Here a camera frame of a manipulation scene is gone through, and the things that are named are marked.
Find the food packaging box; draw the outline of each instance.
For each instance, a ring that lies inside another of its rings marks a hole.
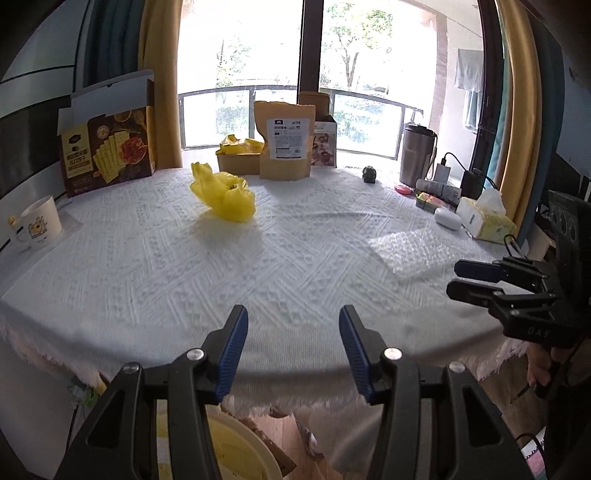
[[[312,166],[336,168],[336,122],[330,116],[314,122]]]
[[[133,72],[92,85],[60,109],[61,170],[68,197],[154,173],[154,74]]]
[[[454,211],[454,207],[452,205],[444,202],[434,195],[429,195],[426,192],[421,192],[417,195],[416,206],[428,211],[429,213],[435,213],[435,210],[437,210],[439,207],[446,208],[452,212]]]
[[[241,153],[236,155],[218,155],[217,165],[220,171],[227,171],[232,175],[258,175],[260,153]]]
[[[300,92],[298,104],[316,107],[311,165],[336,167],[337,125],[335,119],[329,114],[330,96],[323,92]]]

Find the textured tablecloth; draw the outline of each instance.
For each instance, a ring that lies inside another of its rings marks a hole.
[[[355,398],[337,326],[349,303],[405,354],[463,358],[487,375],[519,343],[445,288],[459,258],[504,250],[447,231],[387,183],[360,176],[249,178],[256,214],[246,224],[212,216],[187,170],[76,197],[61,210],[78,231],[34,261],[0,255],[0,271],[23,270],[0,276],[0,325],[97,384],[98,371],[111,377],[127,361],[163,364],[199,346],[242,303],[250,327],[232,390],[242,411]]]

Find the screw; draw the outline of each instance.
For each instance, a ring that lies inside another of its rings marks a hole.
[[[464,364],[461,364],[460,362],[451,362],[449,364],[449,370],[456,374],[461,374],[465,372],[466,367],[464,366]]]
[[[400,360],[402,358],[402,352],[397,348],[386,348],[384,350],[384,357],[388,360]]]
[[[129,362],[128,364],[125,364],[123,366],[123,368],[121,369],[121,371],[125,375],[133,375],[134,373],[137,373],[138,370],[139,370],[139,363],[138,362]]]
[[[193,350],[189,350],[187,352],[187,358],[189,360],[193,360],[196,362],[197,360],[201,360],[205,356],[205,352],[200,348],[194,348]]]

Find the tissue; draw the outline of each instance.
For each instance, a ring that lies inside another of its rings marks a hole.
[[[501,244],[506,235],[517,234],[517,225],[507,217],[498,190],[485,189],[478,200],[462,197],[456,213],[475,239]]]
[[[476,201],[476,207],[488,213],[496,213],[497,215],[504,215],[507,213],[503,200],[501,199],[501,192],[495,189],[484,189],[480,197]]]

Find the mug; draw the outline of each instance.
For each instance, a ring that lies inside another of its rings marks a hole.
[[[8,225],[11,241],[34,250],[49,244],[62,230],[53,196],[37,200],[18,217],[9,217]]]

